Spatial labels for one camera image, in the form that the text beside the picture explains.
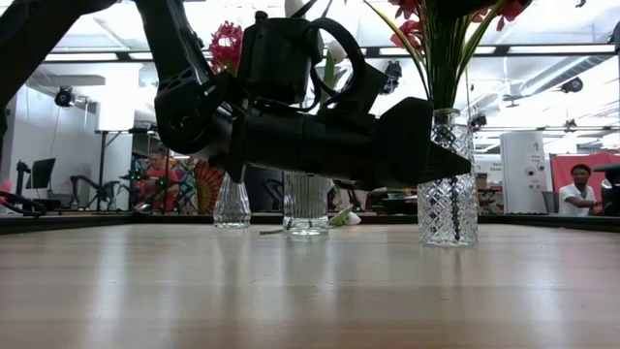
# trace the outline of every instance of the table surface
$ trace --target table surface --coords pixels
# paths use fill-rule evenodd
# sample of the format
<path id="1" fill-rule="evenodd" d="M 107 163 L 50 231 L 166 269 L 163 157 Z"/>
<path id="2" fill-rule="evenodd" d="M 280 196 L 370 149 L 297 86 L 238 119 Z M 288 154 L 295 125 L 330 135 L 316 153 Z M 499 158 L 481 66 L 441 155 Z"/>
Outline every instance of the table surface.
<path id="1" fill-rule="evenodd" d="M 0 237 L 10 349 L 620 347 L 620 235 L 416 226 L 312 241 L 204 225 Z"/>

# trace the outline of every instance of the ceiling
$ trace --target ceiling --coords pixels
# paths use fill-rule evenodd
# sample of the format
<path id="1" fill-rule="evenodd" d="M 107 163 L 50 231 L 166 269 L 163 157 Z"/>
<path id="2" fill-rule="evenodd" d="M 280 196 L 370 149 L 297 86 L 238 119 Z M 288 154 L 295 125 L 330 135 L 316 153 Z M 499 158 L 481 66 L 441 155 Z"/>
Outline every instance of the ceiling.
<path id="1" fill-rule="evenodd" d="M 11 1 L 0 0 L 3 5 Z M 395 8 L 388 0 L 370 0 L 389 16 Z M 588 0 L 578 9 L 577 0 L 534 0 L 530 8 L 516 21 L 508 23 L 503 32 L 494 25 L 485 34 L 484 45 L 513 44 L 582 44 L 602 43 L 609 36 L 620 18 L 620 2 L 610 0 Z M 308 14 L 309 19 L 320 16 L 326 0 L 318 2 Z M 254 22 L 254 12 L 266 11 L 270 16 L 284 15 L 284 0 L 209 0 L 186 2 L 187 16 L 194 30 L 206 42 L 210 34 L 224 21 L 229 20 L 242 27 Z M 361 47 L 389 47 L 390 30 L 360 0 L 334 0 L 329 16 L 344 25 L 357 39 Z M 133 2 L 123 0 L 108 10 L 83 16 L 55 48 L 55 52 L 148 50 L 142 30 L 140 15 Z M 380 96 L 372 112 L 381 114 L 406 96 L 423 97 L 417 71 L 410 59 L 399 59 L 403 68 L 403 79 L 396 91 Z M 387 59 L 369 59 L 370 64 L 383 70 Z M 584 82 L 579 93 L 558 92 L 557 86 L 536 94 L 517 99 L 514 103 L 504 101 L 504 96 L 515 95 L 521 83 L 538 81 L 541 78 L 558 76 L 574 70 L 575 58 L 568 57 L 492 57 L 475 58 L 468 69 L 467 81 L 463 79 L 457 96 L 456 106 L 468 111 L 484 112 L 489 127 L 541 127 L 561 126 L 567 119 L 575 119 L 578 126 L 602 126 L 618 123 L 618 62 L 608 59 L 594 68 L 579 70 L 578 76 Z M 105 76 L 114 74 L 115 64 L 46 64 L 40 68 L 52 85 L 62 76 Z M 151 63 L 139 66 L 139 92 L 137 93 L 137 119 L 154 120 L 152 99 L 157 74 Z M 84 85 L 78 93 L 98 99 L 102 88 Z M 499 143 L 502 132 L 480 132 L 477 143 L 480 151 L 490 149 Z M 566 134 L 547 133 L 549 142 Z M 578 143 L 595 143 L 601 133 L 579 132 L 570 134 Z"/>

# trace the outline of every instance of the white shirt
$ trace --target white shirt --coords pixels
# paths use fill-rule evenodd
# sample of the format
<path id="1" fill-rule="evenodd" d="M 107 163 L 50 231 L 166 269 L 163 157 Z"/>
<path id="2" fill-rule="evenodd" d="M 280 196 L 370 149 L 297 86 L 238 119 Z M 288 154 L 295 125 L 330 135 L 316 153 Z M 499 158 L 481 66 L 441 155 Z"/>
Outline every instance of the white shirt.
<path id="1" fill-rule="evenodd" d="M 588 212 L 590 211 L 590 208 L 588 207 L 584 207 L 584 208 L 580 208 L 577 207 L 569 202 L 567 202 L 566 200 L 570 197 L 576 197 L 578 199 L 581 200 L 587 200 L 587 201 L 595 201 L 595 197 L 594 197 L 594 189 L 592 189 L 591 186 L 587 186 L 585 189 L 585 198 L 583 196 L 581 196 L 581 192 L 579 191 L 579 189 L 577 189 L 576 186 L 574 186 L 573 184 L 567 185 L 567 186 L 563 186 L 562 188 L 560 188 L 560 214 L 563 215 L 569 215 L 569 216 L 576 216 L 576 217 L 585 217 L 588 215 Z"/>

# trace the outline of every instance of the glass vase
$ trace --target glass vase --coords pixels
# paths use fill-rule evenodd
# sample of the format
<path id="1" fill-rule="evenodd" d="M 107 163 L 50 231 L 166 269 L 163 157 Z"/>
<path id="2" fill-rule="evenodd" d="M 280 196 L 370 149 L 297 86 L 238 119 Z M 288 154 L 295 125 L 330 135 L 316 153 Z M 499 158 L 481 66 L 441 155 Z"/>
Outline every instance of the glass vase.
<path id="1" fill-rule="evenodd" d="M 213 224 L 217 228 L 244 229 L 250 226 L 251 218 L 245 184 L 233 182 L 226 174 L 213 210 Z"/>
<path id="2" fill-rule="evenodd" d="M 468 125 L 456 123 L 459 115 L 453 109 L 435 111 L 431 140 L 470 160 L 472 170 L 418 186 L 418 222 L 424 244 L 471 246 L 478 242 L 474 134 Z"/>
<path id="3" fill-rule="evenodd" d="M 319 176 L 284 173 L 285 234 L 318 236 L 329 233 L 327 192 L 330 181 Z"/>

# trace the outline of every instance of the robotic arm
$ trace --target robotic arm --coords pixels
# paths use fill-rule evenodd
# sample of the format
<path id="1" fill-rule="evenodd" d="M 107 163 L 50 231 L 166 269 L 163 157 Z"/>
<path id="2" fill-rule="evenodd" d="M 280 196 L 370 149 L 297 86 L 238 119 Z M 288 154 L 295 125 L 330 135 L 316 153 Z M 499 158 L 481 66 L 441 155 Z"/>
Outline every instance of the robotic arm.
<path id="1" fill-rule="evenodd" d="M 11 8 L 19 6 L 17 1 Z M 56 2 L 61 1 L 36 4 L 42 9 Z M 92 9 L 83 5 L 88 0 L 63 3 L 74 2 L 81 7 L 54 24 L 44 35 L 46 44 L 33 49 L 36 52 L 28 56 L 27 64 L 9 75 L 8 87 L 14 91 L 9 97 L 7 92 L 12 91 L 0 91 L 0 104 L 34 72 L 78 14 Z M 97 0 L 95 9 L 110 2 Z M 429 102 L 406 98 L 380 119 L 369 113 L 387 77 L 364 61 L 353 36 L 337 22 L 267 18 L 258 12 L 256 23 L 244 31 L 238 73 L 233 77 L 211 71 L 181 0 L 135 2 L 159 75 L 155 110 L 160 137 L 175 152 L 206 159 L 236 182 L 243 180 L 246 164 L 323 175 L 366 190 L 412 187 L 470 171 L 468 160 L 430 141 L 433 108 Z M 38 20 L 56 23 L 54 14 Z M 1 19 L 0 28 L 14 21 Z M 21 30 L 17 35 L 40 39 L 48 30 L 40 29 L 36 33 Z M 341 92 L 322 84 L 314 69 L 324 47 L 319 29 L 331 34 L 352 62 L 353 74 Z M 18 61 L 16 52 L 21 48 L 16 45 L 15 37 L 0 41 L 0 67 L 12 67 Z M 316 114 L 308 112 L 316 107 L 317 98 L 313 106 L 295 107 L 305 99 L 309 78 L 315 91 L 322 89 L 331 96 Z"/>

